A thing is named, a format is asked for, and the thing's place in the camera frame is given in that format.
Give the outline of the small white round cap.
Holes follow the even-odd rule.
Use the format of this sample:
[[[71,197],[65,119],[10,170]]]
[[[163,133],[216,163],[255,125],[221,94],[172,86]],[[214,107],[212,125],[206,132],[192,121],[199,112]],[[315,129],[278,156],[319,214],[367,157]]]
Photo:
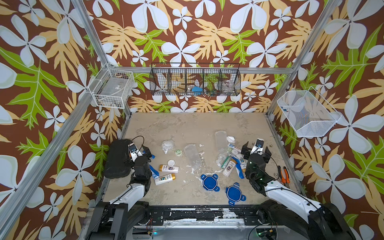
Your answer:
[[[168,160],[169,166],[175,166],[176,162],[174,160]]]

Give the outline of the toiletry bottle orange cap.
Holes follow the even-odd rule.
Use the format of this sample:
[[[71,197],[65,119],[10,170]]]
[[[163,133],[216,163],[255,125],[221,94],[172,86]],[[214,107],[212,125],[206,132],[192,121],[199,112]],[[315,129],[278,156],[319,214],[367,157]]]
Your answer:
[[[242,154],[238,154],[237,157],[239,159],[241,169],[245,173],[247,168],[247,161],[244,159]]]

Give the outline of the small green round jar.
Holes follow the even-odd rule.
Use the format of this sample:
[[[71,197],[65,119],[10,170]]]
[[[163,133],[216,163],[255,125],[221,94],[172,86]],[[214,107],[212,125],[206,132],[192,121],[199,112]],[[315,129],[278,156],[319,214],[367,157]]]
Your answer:
[[[180,156],[183,154],[183,152],[182,152],[182,150],[177,149],[177,150],[175,150],[175,154],[176,154],[178,157],[180,157]]]

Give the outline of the clear plastic bag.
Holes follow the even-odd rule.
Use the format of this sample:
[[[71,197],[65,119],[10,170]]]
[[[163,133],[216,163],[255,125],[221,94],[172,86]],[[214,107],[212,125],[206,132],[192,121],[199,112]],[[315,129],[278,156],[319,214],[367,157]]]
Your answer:
[[[172,151],[175,148],[175,143],[173,140],[165,140],[162,142],[162,150],[164,154]]]

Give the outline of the white bottle gold cap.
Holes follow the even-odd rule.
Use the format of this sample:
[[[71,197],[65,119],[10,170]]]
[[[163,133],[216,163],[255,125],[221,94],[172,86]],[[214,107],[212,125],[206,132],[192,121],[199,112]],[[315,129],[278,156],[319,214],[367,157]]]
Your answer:
[[[159,171],[164,173],[178,173],[179,167],[178,166],[169,166],[169,165],[160,165]]]
[[[176,174],[174,174],[174,173],[168,174],[168,175],[165,175],[165,176],[162,176],[162,177],[155,179],[155,185],[158,186],[158,185],[161,185],[164,183],[174,181],[175,179],[176,179]]]

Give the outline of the small white toiletry tube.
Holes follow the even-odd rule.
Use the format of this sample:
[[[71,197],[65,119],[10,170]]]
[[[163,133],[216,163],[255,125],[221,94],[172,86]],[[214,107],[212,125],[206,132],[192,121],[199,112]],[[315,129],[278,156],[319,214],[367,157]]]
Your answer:
[[[237,162],[234,159],[230,159],[227,165],[224,167],[223,175],[229,177],[231,172],[236,168]]]

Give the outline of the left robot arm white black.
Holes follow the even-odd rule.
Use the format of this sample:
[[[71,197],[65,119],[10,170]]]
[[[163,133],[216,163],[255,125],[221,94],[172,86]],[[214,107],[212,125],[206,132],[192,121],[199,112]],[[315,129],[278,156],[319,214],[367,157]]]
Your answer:
[[[140,150],[144,152],[132,160],[134,172],[127,189],[113,200],[98,202],[96,205],[85,236],[86,240],[125,240],[135,224],[148,214],[148,203],[140,200],[151,185],[152,154],[145,146]]]

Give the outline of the green toothbrush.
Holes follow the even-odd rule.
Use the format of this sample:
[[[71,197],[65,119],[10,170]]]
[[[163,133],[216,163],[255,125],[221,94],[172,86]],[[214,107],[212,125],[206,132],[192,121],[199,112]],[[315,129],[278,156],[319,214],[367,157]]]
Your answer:
[[[221,168],[222,168],[222,169],[224,169],[224,168],[228,165],[230,159],[231,159],[231,155],[227,155],[226,158],[225,158],[225,160],[223,161],[223,163],[222,163],[222,165],[221,165]]]

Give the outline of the white packet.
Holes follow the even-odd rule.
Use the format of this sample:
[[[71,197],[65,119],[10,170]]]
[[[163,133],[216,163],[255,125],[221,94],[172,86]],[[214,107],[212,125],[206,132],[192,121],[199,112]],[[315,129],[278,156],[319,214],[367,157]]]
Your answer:
[[[235,144],[236,139],[233,136],[227,136],[227,141],[228,143]]]

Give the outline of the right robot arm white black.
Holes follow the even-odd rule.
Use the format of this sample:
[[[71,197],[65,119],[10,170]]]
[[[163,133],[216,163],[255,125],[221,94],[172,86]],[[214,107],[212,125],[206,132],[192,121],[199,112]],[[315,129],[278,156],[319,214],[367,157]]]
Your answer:
[[[273,178],[265,172],[272,154],[263,144],[257,140],[252,148],[247,144],[241,148],[247,160],[246,179],[257,193],[269,198],[263,203],[262,216],[308,240],[354,240],[355,235],[335,205],[321,204],[289,189],[288,173]]]

